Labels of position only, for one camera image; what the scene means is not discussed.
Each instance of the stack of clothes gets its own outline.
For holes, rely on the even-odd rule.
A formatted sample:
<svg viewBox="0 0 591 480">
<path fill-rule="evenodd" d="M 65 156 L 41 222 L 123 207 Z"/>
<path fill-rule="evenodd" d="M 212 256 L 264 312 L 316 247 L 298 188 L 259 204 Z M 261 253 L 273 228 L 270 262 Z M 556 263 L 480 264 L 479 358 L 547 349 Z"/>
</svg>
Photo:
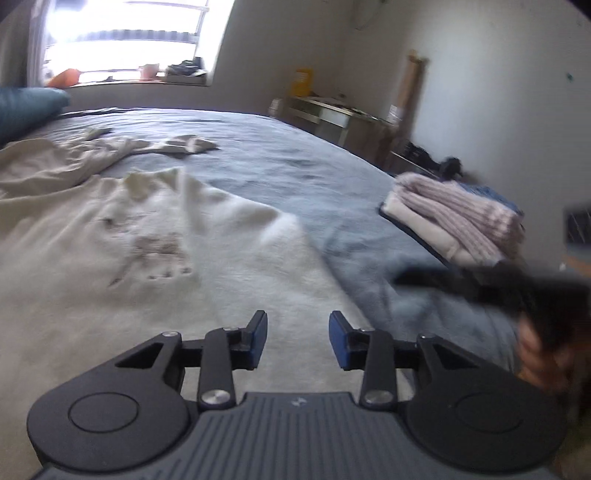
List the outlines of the stack of clothes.
<svg viewBox="0 0 591 480">
<path fill-rule="evenodd" d="M 381 213 L 463 267 L 516 261 L 525 239 L 523 213 L 515 205 L 486 189 L 417 173 L 396 177 Z"/>
</svg>

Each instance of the gray bedsheet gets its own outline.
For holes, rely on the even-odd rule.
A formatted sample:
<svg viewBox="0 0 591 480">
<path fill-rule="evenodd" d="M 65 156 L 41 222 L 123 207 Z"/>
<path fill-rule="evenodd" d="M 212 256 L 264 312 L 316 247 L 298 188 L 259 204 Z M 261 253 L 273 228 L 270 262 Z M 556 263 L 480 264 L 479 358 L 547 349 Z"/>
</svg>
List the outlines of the gray bedsheet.
<svg viewBox="0 0 591 480">
<path fill-rule="evenodd" d="M 136 109 L 61 116 L 30 135 L 66 140 L 88 127 L 157 141 L 197 134 L 218 150 L 184 158 L 125 158 L 103 172 L 186 167 L 199 180 L 296 214 L 348 295 L 375 326 L 395 338 L 434 333 L 505 368 L 515 368 L 515 323 L 501 312 L 438 292 L 394 290 L 388 278 L 411 263 L 439 264 L 376 208 L 392 178 L 345 150 L 280 121 L 238 113 Z"/>
</svg>

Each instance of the metal screw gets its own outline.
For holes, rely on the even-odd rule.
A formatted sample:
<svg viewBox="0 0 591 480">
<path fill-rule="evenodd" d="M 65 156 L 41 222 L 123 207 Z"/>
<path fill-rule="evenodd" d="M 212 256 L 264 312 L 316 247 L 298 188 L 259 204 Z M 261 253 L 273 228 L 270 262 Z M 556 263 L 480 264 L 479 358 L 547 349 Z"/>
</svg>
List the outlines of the metal screw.
<svg viewBox="0 0 591 480">
<path fill-rule="evenodd" d="M 394 401 L 394 395 L 387 390 L 370 390 L 364 398 L 369 405 L 386 405 Z"/>
<path fill-rule="evenodd" d="M 201 395 L 201 400 L 207 405 L 223 405 L 230 400 L 230 394 L 225 390 L 209 390 Z"/>
</svg>

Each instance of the window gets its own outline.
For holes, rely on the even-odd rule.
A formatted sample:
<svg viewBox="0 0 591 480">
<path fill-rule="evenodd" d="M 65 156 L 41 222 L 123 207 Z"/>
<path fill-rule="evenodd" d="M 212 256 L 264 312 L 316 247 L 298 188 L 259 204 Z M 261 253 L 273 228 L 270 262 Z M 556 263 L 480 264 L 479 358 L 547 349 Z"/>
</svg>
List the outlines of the window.
<svg viewBox="0 0 591 480">
<path fill-rule="evenodd" d="M 132 80 L 139 66 L 190 60 L 209 9 L 209 0 L 56 0 L 44 77 L 74 68 L 81 83 Z"/>
</svg>

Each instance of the blue pillow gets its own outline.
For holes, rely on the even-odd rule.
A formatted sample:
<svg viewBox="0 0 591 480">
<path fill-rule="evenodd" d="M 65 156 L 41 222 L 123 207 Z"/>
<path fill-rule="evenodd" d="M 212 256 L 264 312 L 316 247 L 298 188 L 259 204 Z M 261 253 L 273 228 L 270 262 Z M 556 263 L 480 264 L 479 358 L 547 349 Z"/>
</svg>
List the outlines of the blue pillow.
<svg viewBox="0 0 591 480">
<path fill-rule="evenodd" d="M 70 95 L 55 88 L 0 87 L 0 146 L 40 127 L 68 103 Z"/>
</svg>

